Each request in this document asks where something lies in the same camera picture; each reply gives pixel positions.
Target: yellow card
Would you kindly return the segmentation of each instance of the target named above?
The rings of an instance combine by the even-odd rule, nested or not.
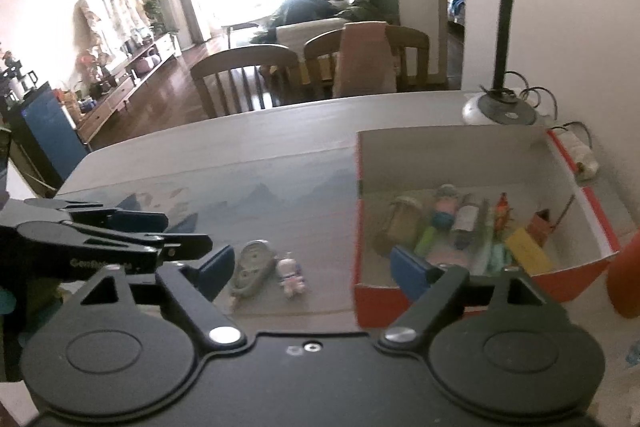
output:
[[[529,275],[538,275],[553,269],[551,260],[525,229],[517,229],[504,243]]]

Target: screw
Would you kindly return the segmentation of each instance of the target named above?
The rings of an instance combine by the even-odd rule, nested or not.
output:
[[[305,351],[308,351],[310,353],[317,353],[322,349],[322,344],[317,342],[308,342],[304,345],[304,347]]]
[[[220,326],[209,331],[209,338],[217,344],[233,344],[242,338],[242,333],[232,326]]]
[[[385,331],[385,339],[396,344],[405,344],[414,341],[418,334],[412,328],[397,326]]]

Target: potted plant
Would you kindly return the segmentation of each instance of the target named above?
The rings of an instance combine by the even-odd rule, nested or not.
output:
[[[164,17],[160,9],[160,0],[147,0],[143,4],[146,16],[151,22],[151,29],[154,35],[157,37],[166,32],[166,25],[164,24]]]

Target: wooden cabinet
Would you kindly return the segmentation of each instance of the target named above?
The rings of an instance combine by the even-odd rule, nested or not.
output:
[[[134,88],[133,80],[128,78],[123,83],[121,83],[118,87],[116,87],[113,92],[107,98],[107,103],[109,107],[112,109],[116,109],[122,100],[131,92]]]
[[[119,86],[114,87],[110,92],[101,97],[101,99],[98,100],[98,107],[95,107],[92,111],[84,115],[84,118],[82,118],[82,121],[78,124],[78,134],[82,140],[89,143],[109,117],[118,110],[122,102],[124,101],[126,103],[129,97],[144,84],[162,64],[176,55],[176,48],[174,47],[172,36],[165,34],[157,38],[153,44],[149,44],[140,49],[125,64],[116,68],[113,74],[119,76],[120,74],[130,72],[138,58],[153,53],[154,49],[158,51],[157,54],[161,59],[160,64],[149,71],[143,78],[137,78],[134,82],[133,79],[129,77]]]

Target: orange bottle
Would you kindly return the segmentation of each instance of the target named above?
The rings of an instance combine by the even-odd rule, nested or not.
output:
[[[640,230],[609,265],[607,292],[620,315],[627,319],[640,315]]]
[[[507,193],[503,192],[502,194],[500,194],[498,204],[495,205],[494,232],[498,238],[500,237],[500,234],[504,231],[504,229],[507,228],[509,219],[509,201],[507,201]]]

